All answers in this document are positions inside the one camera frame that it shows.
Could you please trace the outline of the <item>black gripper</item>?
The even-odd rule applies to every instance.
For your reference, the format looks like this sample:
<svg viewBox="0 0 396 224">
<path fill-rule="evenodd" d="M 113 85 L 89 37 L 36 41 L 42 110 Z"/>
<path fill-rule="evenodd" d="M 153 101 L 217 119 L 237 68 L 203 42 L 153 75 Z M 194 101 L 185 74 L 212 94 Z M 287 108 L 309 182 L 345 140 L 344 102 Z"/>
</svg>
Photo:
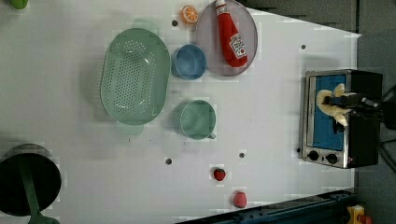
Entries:
<svg viewBox="0 0 396 224">
<path fill-rule="evenodd" d="M 363 94 L 326 96 L 322 102 L 324 105 L 353 106 L 353 111 L 366 116 L 377 116 L 381 112 L 381 104 Z M 342 133 L 344 126 L 335 119 L 332 121 L 334 134 Z"/>
</svg>

